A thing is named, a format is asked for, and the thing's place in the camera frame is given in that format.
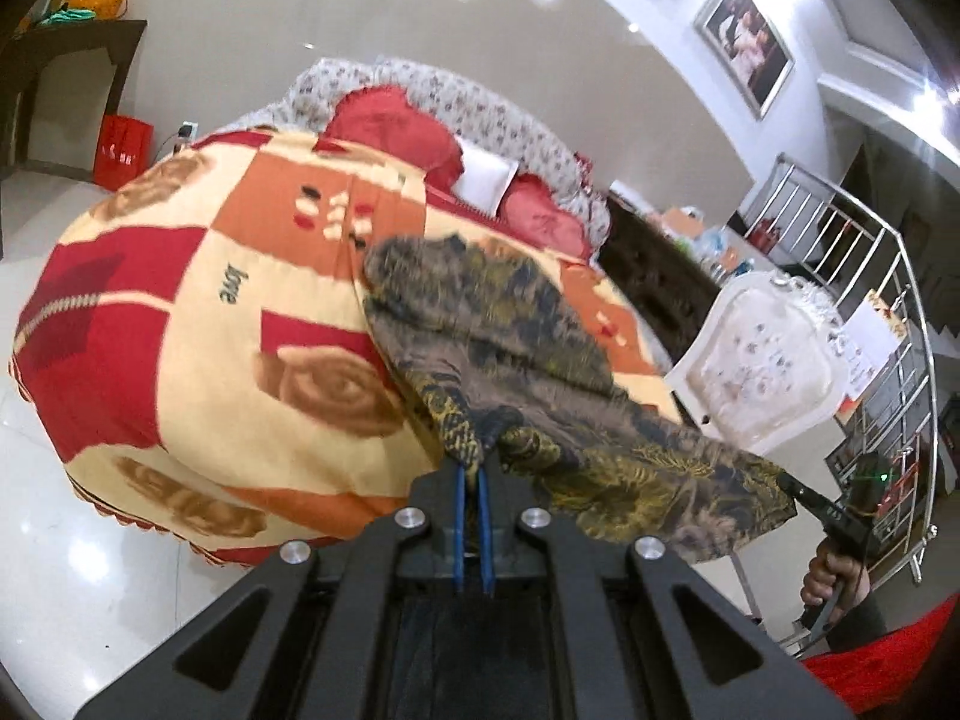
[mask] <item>screw head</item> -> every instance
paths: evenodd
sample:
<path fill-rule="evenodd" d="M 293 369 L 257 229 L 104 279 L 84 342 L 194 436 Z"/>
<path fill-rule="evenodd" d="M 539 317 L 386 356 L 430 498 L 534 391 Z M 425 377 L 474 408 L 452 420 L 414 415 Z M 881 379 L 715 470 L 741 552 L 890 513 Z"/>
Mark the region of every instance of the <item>screw head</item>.
<path fill-rule="evenodd" d="M 307 562 L 310 557 L 310 545 L 306 541 L 287 541 L 280 547 L 280 560 L 290 565 Z"/>
<path fill-rule="evenodd" d="M 659 560 L 666 554 L 666 546 L 656 536 L 642 536 L 634 542 L 637 555 L 643 560 Z"/>
<path fill-rule="evenodd" d="M 421 512 L 416 506 L 408 506 L 394 514 L 394 522 L 404 528 L 405 531 L 412 531 L 414 528 L 421 527 L 426 522 L 426 514 Z"/>
<path fill-rule="evenodd" d="M 547 512 L 546 509 L 540 509 L 538 507 L 532 507 L 531 509 L 525 509 L 523 514 L 520 514 L 520 520 L 528 528 L 538 529 L 545 528 L 550 524 L 550 520 L 553 517 L 550 517 L 550 512 Z"/>

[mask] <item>white pillow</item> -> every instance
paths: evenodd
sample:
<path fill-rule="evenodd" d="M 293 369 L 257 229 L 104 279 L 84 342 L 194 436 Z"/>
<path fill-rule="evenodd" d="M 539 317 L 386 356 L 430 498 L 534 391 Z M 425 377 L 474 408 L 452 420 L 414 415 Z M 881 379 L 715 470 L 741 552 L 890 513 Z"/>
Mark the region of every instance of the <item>white pillow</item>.
<path fill-rule="evenodd" d="M 453 193 L 470 207 L 493 217 L 520 163 L 490 153 L 465 138 L 457 137 L 457 143 L 464 153 L 464 174 L 453 185 Z"/>

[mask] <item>red shopping bag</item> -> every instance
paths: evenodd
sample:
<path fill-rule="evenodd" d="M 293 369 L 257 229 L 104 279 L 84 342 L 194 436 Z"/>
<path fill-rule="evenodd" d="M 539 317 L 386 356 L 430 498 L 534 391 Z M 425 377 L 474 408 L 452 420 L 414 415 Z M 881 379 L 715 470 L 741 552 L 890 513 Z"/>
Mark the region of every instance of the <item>red shopping bag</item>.
<path fill-rule="evenodd" d="M 150 167 L 154 127 L 127 116 L 104 116 L 93 159 L 93 183 L 117 191 Z"/>

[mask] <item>floral upholstery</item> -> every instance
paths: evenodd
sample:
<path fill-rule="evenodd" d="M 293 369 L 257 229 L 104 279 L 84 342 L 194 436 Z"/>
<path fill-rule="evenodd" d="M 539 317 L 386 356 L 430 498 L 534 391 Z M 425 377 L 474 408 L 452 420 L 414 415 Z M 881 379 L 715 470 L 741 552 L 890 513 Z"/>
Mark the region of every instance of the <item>floral upholstery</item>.
<path fill-rule="evenodd" d="M 267 125 L 323 132 L 345 95 L 380 84 L 402 86 L 411 105 L 434 116 L 455 135 L 517 160 L 520 172 L 539 175 L 553 191 L 555 203 L 584 223 L 594 250 L 607 240 L 606 201 L 595 191 L 584 190 L 573 150 L 515 103 L 448 70 L 405 59 L 366 65 L 324 58 L 296 79 L 283 100 L 246 114 L 220 131 Z"/>

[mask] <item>dark patterned cloth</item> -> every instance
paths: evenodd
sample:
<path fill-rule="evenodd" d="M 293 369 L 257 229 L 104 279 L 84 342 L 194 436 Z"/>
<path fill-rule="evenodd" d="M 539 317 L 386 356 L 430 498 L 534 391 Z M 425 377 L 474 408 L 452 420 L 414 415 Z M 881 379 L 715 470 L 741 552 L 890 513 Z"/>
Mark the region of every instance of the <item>dark patterned cloth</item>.
<path fill-rule="evenodd" d="M 589 536 L 654 533 L 689 562 L 796 514 L 773 463 L 628 399 L 532 260 L 398 237 L 368 252 L 365 271 L 373 338 L 468 471 L 496 449 Z"/>

